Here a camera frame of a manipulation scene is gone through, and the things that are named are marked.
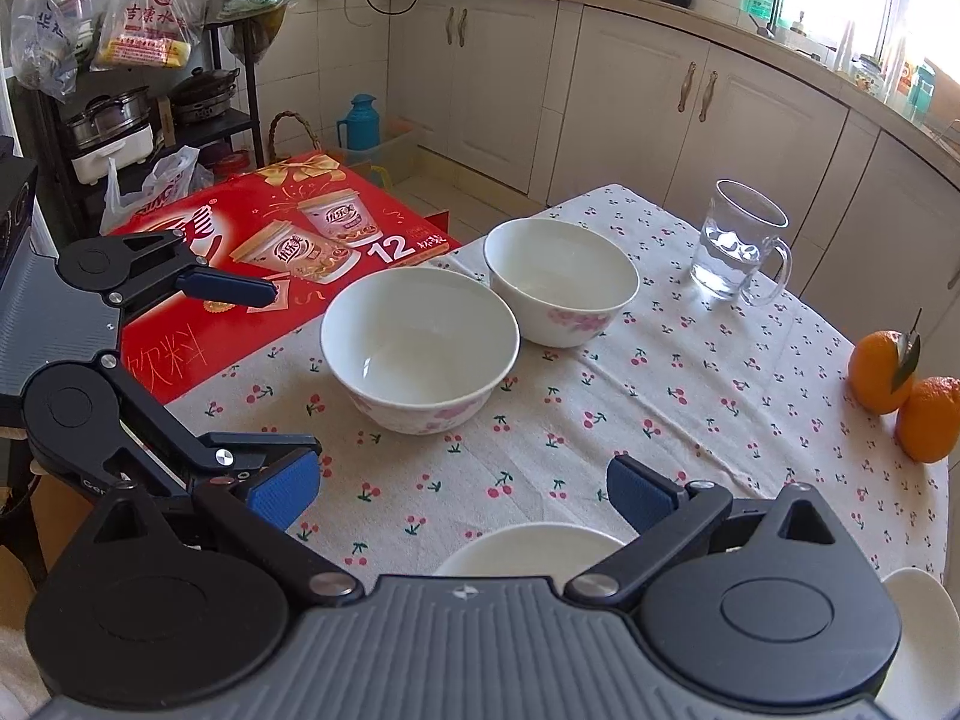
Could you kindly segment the white floral bowl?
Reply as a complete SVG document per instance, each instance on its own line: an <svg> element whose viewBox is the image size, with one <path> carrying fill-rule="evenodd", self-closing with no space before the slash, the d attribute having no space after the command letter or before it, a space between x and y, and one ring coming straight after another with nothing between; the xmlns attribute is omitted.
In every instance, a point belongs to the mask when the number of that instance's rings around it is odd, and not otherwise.
<svg viewBox="0 0 960 720"><path fill-rule="evenodd" d="M469 421L516 364L521 333L498 294L436 266L382 270L325 310L320 351L355 408L405 436Z"/></svg>
<svg viewBox="0 0 960 720"><path fill-rule="evenodd" d="M436 569L436 575L550 577L561 587L622 546L613 536L571 523L524 523L462 546Z"/></svg>
<svg viewBox="0 0 960 720"><path fill-rule="evenodd" d="M617 244L577 224L523 218L483 241L490 288L509 305L523 339L548 348L598 337L640 289Z"/></svg>

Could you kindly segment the large round fruit plate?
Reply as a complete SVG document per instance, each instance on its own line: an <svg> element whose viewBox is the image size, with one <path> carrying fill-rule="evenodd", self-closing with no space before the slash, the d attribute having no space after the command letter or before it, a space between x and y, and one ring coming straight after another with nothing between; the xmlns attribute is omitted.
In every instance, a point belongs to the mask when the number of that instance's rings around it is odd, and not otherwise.
<svg viewBox="0 0 960 720"><path fill-rule="evenodd" d="M903 567L884 578L901 619L901 642L877 702L893 718L958 715L958 611L931 574Z"/></svg>

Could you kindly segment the red drink carton box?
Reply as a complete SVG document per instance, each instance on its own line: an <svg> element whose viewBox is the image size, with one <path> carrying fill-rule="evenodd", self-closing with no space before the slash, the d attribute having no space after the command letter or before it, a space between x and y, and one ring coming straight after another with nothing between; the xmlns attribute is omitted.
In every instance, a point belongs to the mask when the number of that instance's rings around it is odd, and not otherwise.
<svg viewBox="0 0 960 720"><path fill-rule="evenodd" d="M127 371L163 403L322 316L353 281L418 265L459 244L381 187L379 167L347 167L322 151L231 177L185 199L133 215L117 234L176 231L208 265L262 278L265 307L224 299L164 301L124 328Z"/></svg>

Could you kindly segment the cherry print tablecloth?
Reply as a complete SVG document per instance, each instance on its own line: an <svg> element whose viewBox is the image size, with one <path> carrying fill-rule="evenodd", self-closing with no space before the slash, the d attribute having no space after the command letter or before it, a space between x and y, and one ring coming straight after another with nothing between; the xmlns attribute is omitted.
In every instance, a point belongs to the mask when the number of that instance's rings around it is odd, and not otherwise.
<svg viewBox="0 0 960 720"><path fill-rule="evenodd" d="M739 497L804 481L878 572L947 562L949 473L918 465L890 421L846 385L851 346L793 296L715 302L688 278L697 233L624 188L555 208L630 255L636 299L576 349L524 344L487 405L438 436L386 433L348 400L317 323L280 338L172 403L195 433L311 434L322 488L291 535L364 582L429 574L474 539L569 522L618 539L605 468L626 454Z"/></svg>

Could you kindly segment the blue thermos jug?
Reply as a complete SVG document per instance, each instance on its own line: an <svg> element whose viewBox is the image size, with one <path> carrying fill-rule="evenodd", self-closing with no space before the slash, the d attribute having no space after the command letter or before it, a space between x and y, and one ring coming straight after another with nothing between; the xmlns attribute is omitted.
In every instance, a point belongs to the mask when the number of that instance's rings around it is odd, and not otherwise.
<svg viewBox="0 0 960 720"><path fill-rule="evenodd" d="M381 143L381 119L374 107L372 94L359 93L352 99L352 109L337 122L340 148L366 151Z"/></svg>

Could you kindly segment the orange with leaf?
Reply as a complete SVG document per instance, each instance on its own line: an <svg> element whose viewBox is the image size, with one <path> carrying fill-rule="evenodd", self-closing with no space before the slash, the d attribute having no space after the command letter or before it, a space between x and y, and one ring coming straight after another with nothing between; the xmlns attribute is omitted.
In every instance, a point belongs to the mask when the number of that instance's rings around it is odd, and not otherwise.
<svg viewBox="0 0 960 720"><path fill-rule="evenodd" d="M888 415L898 410L913 391L921 359L918 310L908 332L877 330L861 338L848 361L848 387L864 410Z"/></svg>

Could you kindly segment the glass mug with water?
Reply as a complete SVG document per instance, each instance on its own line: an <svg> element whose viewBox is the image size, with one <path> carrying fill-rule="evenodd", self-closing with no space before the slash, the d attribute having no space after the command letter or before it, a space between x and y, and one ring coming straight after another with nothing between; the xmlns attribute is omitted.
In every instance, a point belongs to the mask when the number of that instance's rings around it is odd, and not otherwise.
<svg viewBox="0 0 960 720"><path fill-rule="evenodd" d="M701 225L690 275L723 301L773 304L793 274L793 252L784 240L789 218L765 193L734 179L718 179ZM765 293L754 285L776 255L779 270Z"/></svg>

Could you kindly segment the bumpy orange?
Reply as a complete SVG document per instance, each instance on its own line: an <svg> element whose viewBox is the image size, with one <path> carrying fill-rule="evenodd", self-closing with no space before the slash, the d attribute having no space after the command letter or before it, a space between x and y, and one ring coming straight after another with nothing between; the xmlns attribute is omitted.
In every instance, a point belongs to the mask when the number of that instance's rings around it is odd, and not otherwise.
<svg viewBox="0 0 960 720"><path fill-rule="evenodd" d="M955 377L926 377L913 385L898 410L895 437L918 463L950 455L960 434L960 385Z"/></svg>

